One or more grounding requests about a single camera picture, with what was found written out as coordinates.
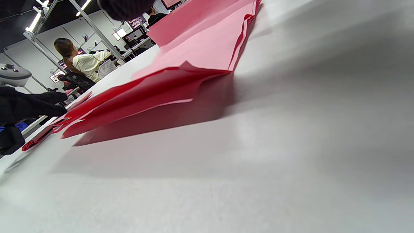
white shirt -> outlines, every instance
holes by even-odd
[[[95,54],[77,55],[73,57],[72,63],[76,69],[97,83],[100,79],[96,71],[98,70],[99,65],[111,55],[112,54],[107,51],[101,51]]]

ceiling light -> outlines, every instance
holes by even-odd
[[[49,4],[49,0],[46,0],[43,2],[42,6],[47,6]],[[33,9],[37,12],[33,22],[31,23],[30,27],[26,28],[26,31],[33,32],[34,28],[36,27],[37,23],[39,22],[39,19],[41,17],[41,10],[37,9],[36,7],[33,7]]]
[[[86,8],[86,6],[91,2],[92,0],[87,0],[86,2],[85,2],[85,4],[81,7],[81,9],[82,10],[84,10],[85,8]]]

brown hair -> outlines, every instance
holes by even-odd
[[[73,63],[69,60],[69,57],[71,57],[74,52],[77,53],[77,51],[75,51],[73,48],[72,41],[66,38],[57,38],[55,40],[54,45],[55,45],[56,51],[58,51],[58,53],[62,55],[63,62],[67,65],[70,71],[78,73],[78,74],[82,74],[82,72],[76,69],[73,66]]]

person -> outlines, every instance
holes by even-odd
[[[163,13],[156,13],[154,7],[151,7],[148,11],[146,11],[145,13],[147,13],[149,15],[149,19],[148,19],[148,24],[149,27],[154,25],[155,23],[157,23],[158,21],[160,21],[162,18],[164,18],[165,16],[167,16],[168,14],[163,14]]]
[[[55,49],[63,57],[63,62],[70,71],[83,74],[95,83],[100,79],[97,70],[99,65],[112,54],[107,51],[100,51],[95,54],[78,55],[78,50],[71,40],[58,38],[55,40]]]

woman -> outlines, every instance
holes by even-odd
[[[58,53],[62,55],[63,62],[67,65],[70,71],[84,74],[96,83],[100,80],[98,73],[96,72],[99,65],[112,55],[107,51],[101,51],[95,54],[78,55],[78,50],[75,45],[73,45],[72,41],[66,38],[56,39],[54,45]]]

